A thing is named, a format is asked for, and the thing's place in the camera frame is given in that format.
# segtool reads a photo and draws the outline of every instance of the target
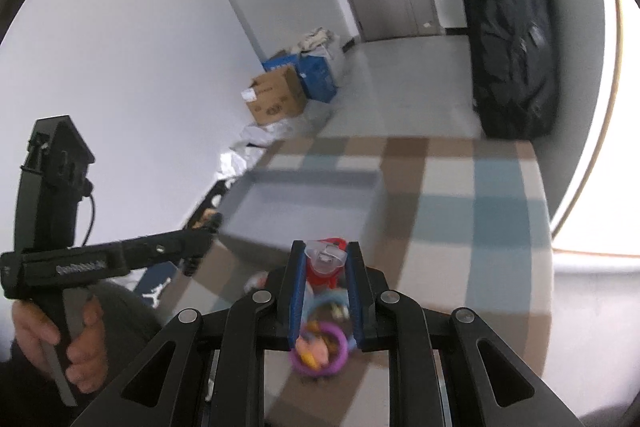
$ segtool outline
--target black bag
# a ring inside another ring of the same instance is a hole
[[[471,0],[474,99],[487,138],[551,131],[559,83],[549,0]]]

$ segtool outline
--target dark sleeve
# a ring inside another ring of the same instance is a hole
[[[62,403],[56,384],[33,367],[14,342],[11,358],[0,363],[0,426],[66,427],[76,409]]]

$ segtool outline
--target purple ring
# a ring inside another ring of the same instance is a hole
[[[335,355],[335,358],[329,363],[329,365],[323,367],[319,371],[315,371],[300,360],[295,349],[291,349],[291,351],[289,351],[289,358],[291,359],[293,367],[308,377],[328,377],[330,375],[335,375],[335,373],[344,367],[344,364],[347,363],[347,358],[349,358],[349,346],[347,343],[347,337],[344,335],[344,331],[331,322],[320,322],[318,325],[322,333],[328,333],[338,341],[338,354]]]

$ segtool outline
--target silver screw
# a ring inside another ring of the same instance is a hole
[[[196,310],[192,310],[191,308],[187,308],[185,310],[182,310],[178,314],[178,320],[182,324],[192,323],[197,318],[198,318],[198,312]]]
[[[254,293],[254,302],[263,304],[271,300],[271,294],[267,290],[258,290]]]
[[[460,321],[460,322],[464,322],[465,324],[469,324],[471,322],[474,321],[474,318],[476,318],[476,316],[474,315],[474,312],[471,310],[468,310],[466,308],[460,308],[457,312],[456,312],[456,318]]]
[[[394,291],[387,290],[386,292],[382,292],[380,294],[380,300],[386,302],[387,304],[396,304],[396,302],[400,300],[400,296]]]

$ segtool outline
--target plaid tablecloth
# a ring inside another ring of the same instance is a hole
[[[374,254],[393,289],[422,306],[468,306],[542,373],[551,317],[552,250],[540,171],[528,142],[439,138],[296,139],[274,144],[270,169],[379,169],[386,230]],[[231,305],[259,266],[215,245],[193,280],[162,298],[169,316]],[[356,352],[328,381],[293,373],[286,353],[265,355],[265,412],[282,426],[388,425],[388,357]]]

